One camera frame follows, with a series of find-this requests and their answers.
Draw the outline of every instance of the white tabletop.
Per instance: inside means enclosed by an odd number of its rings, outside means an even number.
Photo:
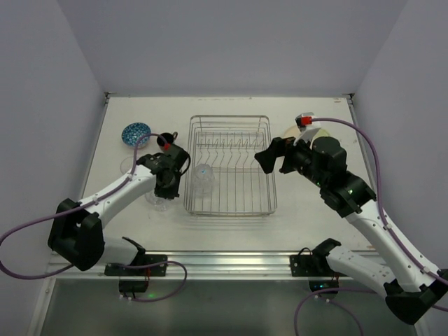
[[[193,115],[265,115],[270,119],[272,137],[281,137],[295,124],[295,117],[304,112],[352,122],[346,99],[112,97],[84,196],[96,193],[121,175],[120,163],[132,155],[132,149],[121,141],[121,132],[130,123],[146,123],[157,133],[177,131],[176,144],[187,149]],[[323,128],[346,149],[349,170],[368,182],[356,133],[329,122]],[[151,139],[139,154],[158,151],[155,139]],[[313,248],[329,237],[341,241],[348,249],[371,249],[357,230],[323,203],[319,189],[299,174],[276,173],[278,207],[266,218],[193,217],[183,207],[184,185],[182,181],[180,198],[163,212],[156,211],[140,197],[108,224],[105,235],[126,236],[148,250],[165,251],[294,251],[305,246]]]

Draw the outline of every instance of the dish rack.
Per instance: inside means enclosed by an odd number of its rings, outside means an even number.
[[[192,163],[185,179],[185,209],[199,216],[273,214],[277,208],[274,173],[263,173],[254,158],[270,142],[270,122],[264,115],[194,115],[188,136]],[[207,193],[193,181],[199,164],[213,171],[213,186]]]

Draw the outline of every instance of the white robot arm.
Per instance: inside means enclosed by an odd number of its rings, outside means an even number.
[[[187,160],[190,160],[189,154],[181,147],[171,144],[164,153],[140,157],[135,170],[129,170],[98,193],[79,202],[64,200],[59,204],[57,213],[83,204],[92,205],[56,218],[48,238],[49,247],[81,271],[88,270],[97,263],[142,264],[144,260],[137,258],[144,259],[143,247],[126,237],[104,237],[103,229],[127,205],[152,190],[158,197],[170,200],[178,197],[183,175],[180,169]],[[124,186],[121,189],[112,192],[122,184]],[[110,193],[107,198],[99,200],[101,195]]]
[[[360,231],[387,264],[372,262],[327,239],[312,251],[311,266],[314,263],[315,269],[338,272],[361,282],[385,298],[399,319],[415,324],[448,291],[448,286],[431,273],[448,279],[448,271],[425,258],[386,214],[385,226],[377,196],[363,179],[347,171],[347,152],[339,141],[327,136],[312,142],[321,127],[319,121],[312,122],[312,116],[306,113],[296,118],[301,131],[298,138],[274,138],[255,158],[268,174],[276,158],[284,157],[280,172],[298,172],[319,187],[325,204]]]

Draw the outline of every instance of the blue plate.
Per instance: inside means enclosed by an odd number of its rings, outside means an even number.
[[[121,139],[125,144],[135,147],[139,137],[151,133],[151,128],[142,122],[134,122],[125,127],[121,134]],[[139,148],[143,148],[148,144],[149,136],[140,141]]]

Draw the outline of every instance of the white wall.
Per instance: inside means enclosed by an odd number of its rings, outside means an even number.
[[[7,0],[0,10],[0,232],[78,197],[102,116],[102,91],[54,0]],[[8,239],[16,272],[46,268],[50,223]],[[0,335],[23,335],[41,281],[0,274]]]
[[[448,268],[448,1],[409,0],[355,96],[377,145],[387,211]],[[443,301],[448,307],[448,298]],[[433,335],[448,315],[428,314]]]
[[[354,92],[406,0],[58,0],[103,89]]]

